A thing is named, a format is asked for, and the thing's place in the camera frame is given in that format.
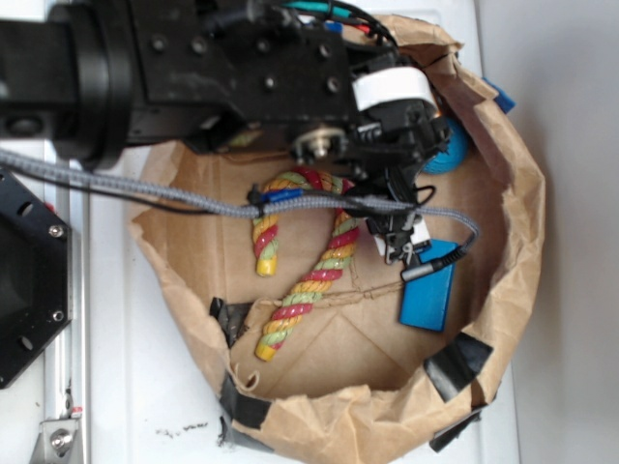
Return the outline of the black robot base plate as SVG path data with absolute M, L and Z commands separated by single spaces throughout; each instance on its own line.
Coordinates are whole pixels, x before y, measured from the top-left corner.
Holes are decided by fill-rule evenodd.
M 1 170 L 1 388 L 8 388 L 65 327 L 64 222 L 13 173 Z

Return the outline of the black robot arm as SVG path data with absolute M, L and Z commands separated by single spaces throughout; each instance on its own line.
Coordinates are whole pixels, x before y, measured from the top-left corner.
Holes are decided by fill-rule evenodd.
M 377 17 L 342 1 L 72 1 L 1 23 L 1 135 L 46 139 L 86 170 L 130 147 L 286 152 L 339 164 L 410 258 L 415 181 L 451 129 L 426 75 Z

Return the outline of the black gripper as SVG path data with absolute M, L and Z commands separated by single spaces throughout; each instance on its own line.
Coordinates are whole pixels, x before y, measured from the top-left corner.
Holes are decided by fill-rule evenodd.
M 418 207 L 424 200 L 415 173 L 448 148 L 447 118 L 425 73 L 396 47 L 350 43 L 347 51 L 353 120 L 296 136 L 291 156 L 300 164 L 339 165 L 355 180 L 384 170 L 384 178 L 374 182 L 378 192 Z M 366 224 L 388 265 L 418 265 L 419 252 L 430 244 L 425 220 L 415 212 L 370 216 Z

